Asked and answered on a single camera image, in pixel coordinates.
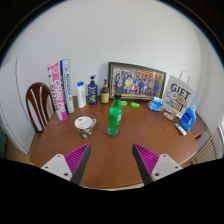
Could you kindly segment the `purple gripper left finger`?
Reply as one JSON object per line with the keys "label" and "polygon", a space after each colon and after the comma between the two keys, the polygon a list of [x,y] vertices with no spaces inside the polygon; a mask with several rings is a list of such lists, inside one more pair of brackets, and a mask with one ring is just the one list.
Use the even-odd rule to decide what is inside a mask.
{"label": "purple gripper left finger", "polygon": [[66,155],[56,154],[42,169],[79,185],[91,154],[91,144],[82,145]]}

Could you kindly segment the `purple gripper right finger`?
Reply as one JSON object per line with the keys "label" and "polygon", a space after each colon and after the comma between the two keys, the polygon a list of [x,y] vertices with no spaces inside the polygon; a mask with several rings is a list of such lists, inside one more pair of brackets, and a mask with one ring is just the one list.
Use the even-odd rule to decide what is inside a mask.
{"label": "purple gripper right finger", "polygon": [[182,169],[169,155],[158,155],[136,143],[132,146],[132,154],[136,160],[142,181],[145,185]]}

